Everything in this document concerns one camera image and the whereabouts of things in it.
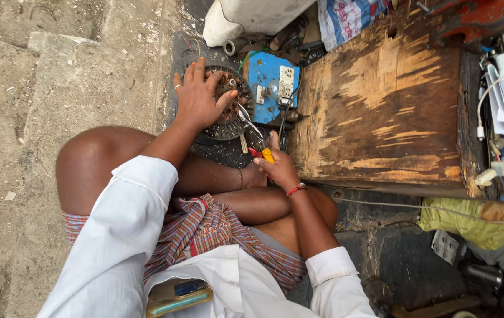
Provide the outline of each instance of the green wire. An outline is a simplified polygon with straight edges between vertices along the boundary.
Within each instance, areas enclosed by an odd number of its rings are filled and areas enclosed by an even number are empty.
[[[264,47],[263,49],[261,49],[259,51],[255,51],[254,53],[249,54],[246,58],[244,58],[244,60],[240,63],[240,67],[238,68],[238,73],[240,74],[240,70],[242,69],[242,65],[244,65],[244,63],[246,63],[246,61],[248,61],[249,58],[253,57],[254,55],[256,55],[260,52],[265,52],[265,51],[271,51],[271,49],[269,47]]]

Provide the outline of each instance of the yellow pliers handle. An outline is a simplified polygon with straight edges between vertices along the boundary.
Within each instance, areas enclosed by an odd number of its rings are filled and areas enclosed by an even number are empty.
[[[275,163],[276,162],[273,159],[272,151],[268,147],[266,147],[264,150],[262,150],[262,155],[264,156],[264,159],[266,159],[270,163]]]

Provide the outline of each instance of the pliers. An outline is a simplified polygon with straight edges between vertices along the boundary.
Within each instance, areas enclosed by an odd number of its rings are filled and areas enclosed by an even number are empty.
[[[246,123],[246,126],[249,127],[250,132],[252,132],[252,134],[255,135],[257,139],[256,141],[250,141],[253,147],[248,147],[248,150],[250,150],[250,153],[254,157],[260,157],[266,159],[270,163],[274,163],[275,160],[273,159],[272,151],[265,144],[265,139],[262,136],[262,133],[252,123],[252,120],[250,120],[250,116],[248,115],[248,112],[246,111],[244,106],[242,106],[239,102],[236,102],[236,104],[240,106],[240,112],[238,112],[238,116],[242,121]]]

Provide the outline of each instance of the plaid cloth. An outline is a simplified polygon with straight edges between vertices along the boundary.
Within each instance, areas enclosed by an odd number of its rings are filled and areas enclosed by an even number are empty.
[[[179,203],[183,212],[164,217],[156,249],[144,266],[144,283],[170,265],[228,244],[240,245],[268,269],[286,296],[307,273],[303,259],[263,245],[240,223],[230,206],[214,201],[209,194],[189,201],[179,199]],[[67,239],[73,245],[88,216],[66,212],[63,215]]]

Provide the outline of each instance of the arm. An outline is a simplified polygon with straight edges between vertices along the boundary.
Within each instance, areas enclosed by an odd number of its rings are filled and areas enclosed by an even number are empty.
[[[277,134],[272,131],[270,139],[274,138]],[[270,142],[274,163],[261,158],[254,162],[289,192],[300,180],[291,157],[280,151],[277,144]],[[312,311],[325,318],[375,317],[348,252],[336,241],[307,191],[294,192],[289,200],[301,253],[308,258],[305,264],[313,286]]]
[[[205,61],[185,74],[177,118],[141,155],[113,177],[82,228],[55,288],[38,317],[143,317],[144,264],[156,247],[177,168],[204,127],[212,124],[235,91],[215,102],[222,76],[203,81]],[[174,76],[180,85],[179,76]]]

